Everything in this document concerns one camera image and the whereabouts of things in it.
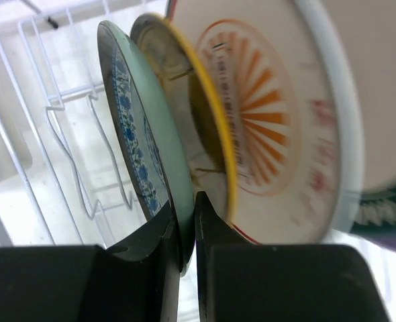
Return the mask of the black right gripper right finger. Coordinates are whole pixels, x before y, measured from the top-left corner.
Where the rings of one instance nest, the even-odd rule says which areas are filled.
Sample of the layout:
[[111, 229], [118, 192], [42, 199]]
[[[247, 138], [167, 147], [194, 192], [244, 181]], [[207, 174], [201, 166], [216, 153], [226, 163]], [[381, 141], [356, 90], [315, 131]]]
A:
[[195, 200], [202, 321], [388, 321], [370, 268], [340, 244], [257, 246]]

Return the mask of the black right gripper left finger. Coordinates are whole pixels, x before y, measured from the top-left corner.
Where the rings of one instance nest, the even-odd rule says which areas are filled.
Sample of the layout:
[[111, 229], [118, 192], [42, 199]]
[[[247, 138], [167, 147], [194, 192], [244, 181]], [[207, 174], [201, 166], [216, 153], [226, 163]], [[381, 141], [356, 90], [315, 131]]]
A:
[[170, 205], [110, 248], [0, 248], [0, 321], [175, 321], [177, 224]]

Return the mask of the white plate orange sunburst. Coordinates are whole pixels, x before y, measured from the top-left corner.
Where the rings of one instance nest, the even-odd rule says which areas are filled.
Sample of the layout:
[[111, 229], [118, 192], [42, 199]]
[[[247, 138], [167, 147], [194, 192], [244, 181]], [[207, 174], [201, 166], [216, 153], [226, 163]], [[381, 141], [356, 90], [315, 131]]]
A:
[[236, 210], [254, 244], [324, 241], [353, 226], [360, 106], [321, 1], [170, 1], [168, 18], [217, 85], [234, 141]]

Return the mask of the white wire dish rack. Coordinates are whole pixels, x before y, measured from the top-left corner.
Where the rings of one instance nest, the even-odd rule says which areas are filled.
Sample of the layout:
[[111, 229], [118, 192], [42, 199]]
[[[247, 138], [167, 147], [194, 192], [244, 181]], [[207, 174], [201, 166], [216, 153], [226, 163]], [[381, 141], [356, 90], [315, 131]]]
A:
[[111, 246], [145, 223], [97, 49], [165, 1], [0, 1], [0, 246]]

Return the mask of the yellow rimmed amber plate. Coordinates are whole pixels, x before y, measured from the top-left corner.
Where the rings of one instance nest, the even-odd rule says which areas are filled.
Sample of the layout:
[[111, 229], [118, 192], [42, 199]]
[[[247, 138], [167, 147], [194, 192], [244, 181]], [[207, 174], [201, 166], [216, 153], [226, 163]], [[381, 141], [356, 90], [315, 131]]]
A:
[[236, 212], [237, 172], [228, 118], [191, 43], [160, 15], [145, 13], [130, 36], [158, 78], [185, 147], [194, 191], [207, 193], [226, 222]]

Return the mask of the dark green rimmed plate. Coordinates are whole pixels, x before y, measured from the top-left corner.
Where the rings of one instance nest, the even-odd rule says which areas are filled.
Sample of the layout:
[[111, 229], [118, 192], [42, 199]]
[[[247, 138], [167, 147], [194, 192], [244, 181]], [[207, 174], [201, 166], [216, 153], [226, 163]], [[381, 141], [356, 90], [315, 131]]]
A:
[[396, 184], [362, 195], [350, 232], [375, 237], [396, 235]]

